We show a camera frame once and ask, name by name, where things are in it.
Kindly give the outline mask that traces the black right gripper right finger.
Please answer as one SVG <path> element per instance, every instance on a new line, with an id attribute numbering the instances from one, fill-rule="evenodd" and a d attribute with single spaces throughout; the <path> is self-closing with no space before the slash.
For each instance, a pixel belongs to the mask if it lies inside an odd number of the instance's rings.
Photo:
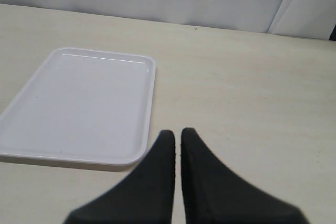
<path id="1" fill-rule="evenodd" d="M 231 171 L 193 128 L 181 134 L 181 183 L 187 223 L 308 223 L 299 208 Z"/>

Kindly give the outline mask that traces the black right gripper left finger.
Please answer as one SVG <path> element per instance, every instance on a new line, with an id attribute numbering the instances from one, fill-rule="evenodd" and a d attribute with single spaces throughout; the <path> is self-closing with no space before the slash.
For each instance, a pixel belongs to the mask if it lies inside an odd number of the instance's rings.
<path id="1" fill-rule="evenodd" d="M 171 223 L 175 189 L 175 137 L 162 130 L 138 166 L 65 223 Z"/>

